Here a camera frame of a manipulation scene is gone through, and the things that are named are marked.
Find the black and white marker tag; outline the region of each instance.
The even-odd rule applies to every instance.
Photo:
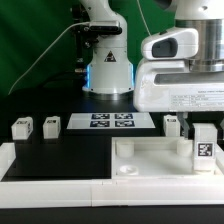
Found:
[[[110,121],[91,121],[91,128],[107,128],[110,127]]]
[[[198,156],[213,156],[213,144],[212,143],[199,143],[198,144]]]
[[[115,121],[115,127],[130,128],[130,127],[135,127],[135,123],[134,123],[134,121]]]
[[[126,119],[133,119],[132,114],[115,114],[115,119],[118,120],[126,120]]]
[[[54,123],[56,123],[56,120],[48,120],[47,123],[48,124],[54,124]]]
[[[27,121],[18,121],[16,124],[26,124],[28,123]]]
[[[110,114],[92,114],[92,120],[110,119]]]

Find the white cube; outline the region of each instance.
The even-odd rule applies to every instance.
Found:
[[[44,139],[58,138],[61,131],[60,117],[47,117],[43,124]]]
[[[163,118],[163,129],[167,137],[180,136],[180,122],[177,116],[166,115]]]
[[[117,155],[121,158],[130,158],[134,155],[135,145],[131,139],[122,139],[116,142]]]
[[[33,131],[31,117],[19,118],[11,127],[13,140],[27,140]]]

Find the cable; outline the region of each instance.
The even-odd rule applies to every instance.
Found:
[[[53,76],[48,77],[44,82],[40,83],[37,88],[43,88],[46,84],[50,82],[60,81],[60,80],[84,80],[84,75],[77,75],[75,71],[64,71],[58,72]]]
[[[148,25],[147,25],[147,23],[146,23],[146,21],[145,21],[145,17],[144,17],[144,14],[143,14],[143,12],[142,12],[142,7],[141,7],[141,5],[140,5],[140,2],[139,2],[139,0],[136,0],[136,1],[137,1],[137,4],[138,4],[139,12],[140,12],[141,17],[142,17],[142,21],[143,21],[143,23],[144,23],[144,25],[145,25],[145,28],[146,28],[146,30],[147,30],[149,36],[152,36],[152,34],[151,34],[150,31],[149,31]]]
[[[11,89],[9,90],[8,95],[10,95],[12,93],[12,90],[14,89],[14,87],[16,86],[16,84],[22,79],[24,78],[34,67],[35,65],[45,56],[45,54],[61,39],[61,37],[71,28],[75,27],[75,26],[80,26],[80,25],[88,25],[89,22],[84,22],[84,23],[76,23],[73,24],[71,26],[69,26],[67,29],[65,29],[59,36],[58,38],[40,55],[40,57],[30,66],[30,68],[23,74],[21,75],[16,81],[15,83],[12,85]]]

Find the white platform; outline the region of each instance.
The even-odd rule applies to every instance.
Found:
[[[224,204],[224,153],[215,175],[195,175],[191,158],[176,155],[180,138],[131,138],[134,155],[120,158],[112,139],[112,178],[0,183],[0,208]],[[117,170],[130,166],[126,174]],[[129,175],[137,168],[135,175]]]
[[[155,128],[149,113],[76,113],[67,129],[135,129]]]

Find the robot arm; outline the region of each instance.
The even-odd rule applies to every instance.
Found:
[[[88,65],[86,95],[117,100],[133,92],[133,68],[127,58],[127,23],[108,0],[80,0],[90,17],[87,33],[94,33],[93,59]]]
[[[186,132],[188,112],[224,110],[224,1],[155,1],[176,9],[175,27],[143,41],[134,105],[145,112],[177,112]],[[195,172],[214,172],[214,124],[192,124]]]

